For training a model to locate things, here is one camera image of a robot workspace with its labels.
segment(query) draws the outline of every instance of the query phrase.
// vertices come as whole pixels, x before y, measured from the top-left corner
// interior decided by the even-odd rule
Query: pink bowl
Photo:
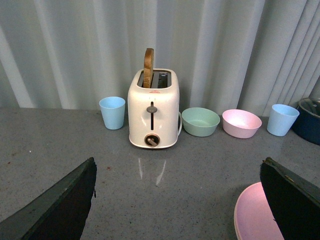
[[[261,182],[250,185],[240,194],[233,216],[238,240],[284,240]]]
[[[239,139],[247,139],[255,135],[262,121],[251,112],[230,109],[223,112],[222,124],[227,134]]]

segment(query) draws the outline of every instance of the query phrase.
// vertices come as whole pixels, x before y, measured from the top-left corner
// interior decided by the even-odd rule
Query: pink plate
[[[261,182],[240,194],[234,209],[234,228],[238,240],[284,240]]]

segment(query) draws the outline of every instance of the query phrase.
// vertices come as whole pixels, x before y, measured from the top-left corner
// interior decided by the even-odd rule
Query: plastic cup
[[[109,96],[99,101],[104,125],[107,129],[117,130],[124,125],[126,101],[118,96]]]
[[[287,134],[299,116],[299,111],[284,104],[274,104],[270,111],[267,130],[272,135],[281,137]]]

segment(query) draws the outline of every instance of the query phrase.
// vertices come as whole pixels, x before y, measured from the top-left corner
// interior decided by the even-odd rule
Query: slice of bread
[[[147,48],[144,55],[143,87],[146,89],[151,88],[154,73],[154,53],[153,48]]]

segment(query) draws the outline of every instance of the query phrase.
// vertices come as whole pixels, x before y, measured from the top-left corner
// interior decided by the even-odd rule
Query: toaster knob
[[[148,113],[150,113],[150,114],[154,114],[156,111],[158,111],[158,109],[155,107],[155,106],[148,106],[147,108],[146,108],[146,111],[148,112]]]
[[[149,135],[145,136],[144,142],[149,147],[156,147],[159,145],[160,138],[155,134],[149,134]]]

